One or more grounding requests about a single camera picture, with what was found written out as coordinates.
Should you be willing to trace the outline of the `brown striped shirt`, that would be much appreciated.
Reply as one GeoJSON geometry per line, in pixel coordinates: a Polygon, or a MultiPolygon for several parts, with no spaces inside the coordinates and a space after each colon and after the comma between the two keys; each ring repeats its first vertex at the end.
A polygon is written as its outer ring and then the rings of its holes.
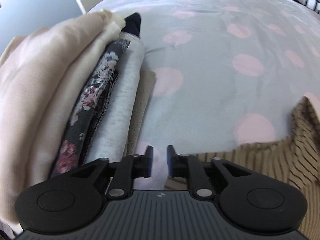
{"type": "Polygon", "coordinates": [[[308,202],[298,231],[319,239],[319,113],[311,98],[304,96],[292,110],[291,130],[283,139],[195,156],[205,163],[220,157],[298,189],[308,202]]]}

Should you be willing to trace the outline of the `light grey folded garment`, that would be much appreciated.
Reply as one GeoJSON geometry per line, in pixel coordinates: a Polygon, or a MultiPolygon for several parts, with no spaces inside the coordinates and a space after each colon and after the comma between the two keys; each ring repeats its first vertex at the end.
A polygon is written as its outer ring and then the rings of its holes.
{"type": "Polygon", "coordinates": [[[129,40],[130,45],[117,66],[119,76],[106,112],[89,143],[84,164],[99,158],[117,162],[124,154],[145,54],[144,44],[140,39],[141,21],[137,12],[125,18],[126,25],[120,32],[120,38],[129,40]]]}

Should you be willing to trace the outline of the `dark floral folded garment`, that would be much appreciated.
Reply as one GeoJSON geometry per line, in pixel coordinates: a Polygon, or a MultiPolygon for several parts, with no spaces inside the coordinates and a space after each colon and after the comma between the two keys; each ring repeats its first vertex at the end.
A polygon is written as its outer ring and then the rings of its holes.
{"type": "Polygon", "coordinates": [[[113,81],[114,70],[129,45],[129,40],[118,39],[106,46],[76,100],[52,165],[50,178],[66,173],[79,165],[86,134],[99,98],[113,81]]]}

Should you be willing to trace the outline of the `beige folded garment bottom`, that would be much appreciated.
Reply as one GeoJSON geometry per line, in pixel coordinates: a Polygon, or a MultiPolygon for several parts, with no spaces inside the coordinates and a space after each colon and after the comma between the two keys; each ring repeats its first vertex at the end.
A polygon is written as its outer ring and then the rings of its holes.
{"type": "Polygon", "coordinates": [[[140,80],[133,105],[124,156],[134,155],[143,124],[144,114],[156,81],[156,74],[151,70],[141,70],[140,80]]]}

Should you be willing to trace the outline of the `grey pink-dotted bed sheet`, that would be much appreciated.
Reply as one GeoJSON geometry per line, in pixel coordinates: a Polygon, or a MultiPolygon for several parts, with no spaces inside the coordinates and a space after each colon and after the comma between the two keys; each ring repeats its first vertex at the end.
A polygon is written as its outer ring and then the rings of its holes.
{"type": "Polygon", "coordinates": [[[286,137],[304,96],[319,107],[319,15],[292,0],[103,0],[95,9],[140,13],[142,67],[156,74],[136,149],[153,146],[152,175],[137,189],[164,188],[168,145],[210,159],[286,137]]]}

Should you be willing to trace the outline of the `cream folded garment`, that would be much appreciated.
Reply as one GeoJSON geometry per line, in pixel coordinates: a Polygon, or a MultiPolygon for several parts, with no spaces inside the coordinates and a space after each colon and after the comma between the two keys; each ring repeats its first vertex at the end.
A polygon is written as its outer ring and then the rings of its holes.
{"type": "Polygon", "coordinates": [[[84,83],[125,20],[101,10],[15,37],[1,55],[1,229],[22,228],[18,195],[46,180],[84,83]]]}

